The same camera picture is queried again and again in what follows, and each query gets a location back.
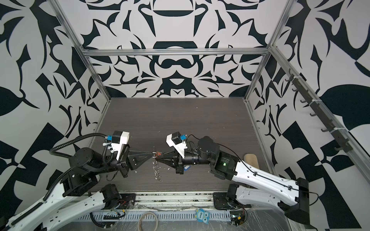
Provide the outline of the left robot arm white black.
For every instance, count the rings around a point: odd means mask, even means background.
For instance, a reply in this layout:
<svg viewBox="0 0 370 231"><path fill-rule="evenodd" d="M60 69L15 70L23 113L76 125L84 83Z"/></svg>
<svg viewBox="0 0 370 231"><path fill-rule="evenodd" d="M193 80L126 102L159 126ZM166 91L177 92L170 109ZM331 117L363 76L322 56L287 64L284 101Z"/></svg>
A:
<svg viewBox="0 0 370 231"><path fill-rule="evenodd" d="M90 148L79 150L69 159L70 169L52 184L47 194L2 226L4 231L57 231L90 213L119 206L121 195L116 185L107 184L100 191L73 205L69 202L83 196L98 183L101 173L118 171L123 177L151 159L153 153L130 151L125 145L118 160L107 162Z"/></svg>

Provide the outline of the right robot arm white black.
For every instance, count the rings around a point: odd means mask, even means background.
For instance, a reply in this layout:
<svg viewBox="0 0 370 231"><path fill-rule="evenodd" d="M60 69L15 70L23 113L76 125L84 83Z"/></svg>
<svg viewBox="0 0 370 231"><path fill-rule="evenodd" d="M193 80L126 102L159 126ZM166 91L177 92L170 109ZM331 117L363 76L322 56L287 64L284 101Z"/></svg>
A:
<svg viewBox="0 0 370 231"><path fill-rule="evenodd" d="M262 171L237 155L220 149L221 145L210 137L198 140L193 149L180 138L168 138L174 151L155 154L155 160L183 174L187 165L208 165L210 172L221 180L232 181L226 194L236 207L257 205L277 208L285 217L303 225L310 225L309 183L306 179L288 180Z"/></svg>

